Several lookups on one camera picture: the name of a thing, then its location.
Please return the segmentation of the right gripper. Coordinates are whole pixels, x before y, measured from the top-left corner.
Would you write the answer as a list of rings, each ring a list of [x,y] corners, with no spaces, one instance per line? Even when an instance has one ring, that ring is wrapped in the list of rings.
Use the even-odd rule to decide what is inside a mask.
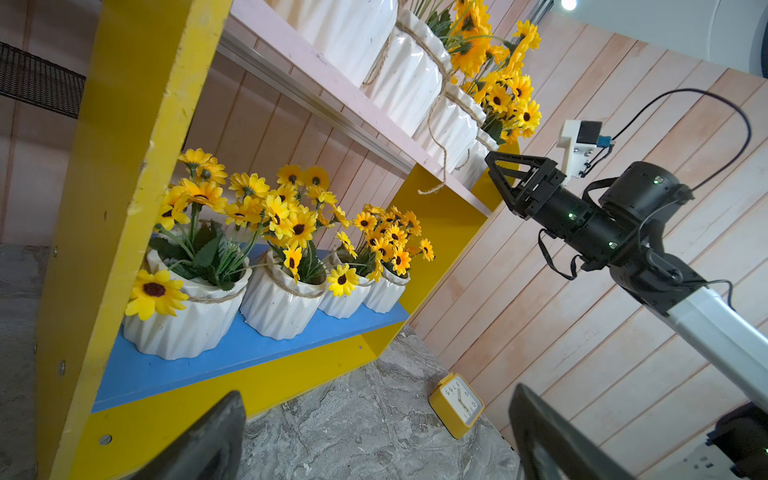
[[[565,182],[565,174],[554,160],[494,151],[486,155],[485,163],[494,186],[512,213],[537,222],[578,252],[596,252],[598,209],[560,186]]]

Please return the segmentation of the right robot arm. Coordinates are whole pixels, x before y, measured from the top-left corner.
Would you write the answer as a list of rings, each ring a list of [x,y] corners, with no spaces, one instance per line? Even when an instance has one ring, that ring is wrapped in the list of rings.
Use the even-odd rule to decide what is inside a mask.
[[[693,200],[692,189],[660,166],[635,162],[576,196],[549,158],[492,152],[485,162],[510,211],[576,251],[565,279],[578,269],[609,269],[619,287],[746,395],[749,405],[722,417],[708,441],[736,476],[766,478],[767,338],[712,282],[664,249],[666,222]],[[598,201],[589,195],[595,189],[604,192]]]

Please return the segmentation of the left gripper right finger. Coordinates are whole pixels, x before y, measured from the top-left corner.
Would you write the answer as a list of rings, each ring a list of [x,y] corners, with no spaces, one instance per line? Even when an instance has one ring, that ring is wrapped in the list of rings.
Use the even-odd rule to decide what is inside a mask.
[[[633,477],[528,386],[516,386],[508,414],[527,479]]]

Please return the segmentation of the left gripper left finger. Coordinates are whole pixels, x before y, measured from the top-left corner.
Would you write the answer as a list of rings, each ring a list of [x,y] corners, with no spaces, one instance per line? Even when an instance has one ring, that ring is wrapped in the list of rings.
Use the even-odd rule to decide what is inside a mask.
[[[131,479],[235,479],[245,425],[241,393],[231,391]]]

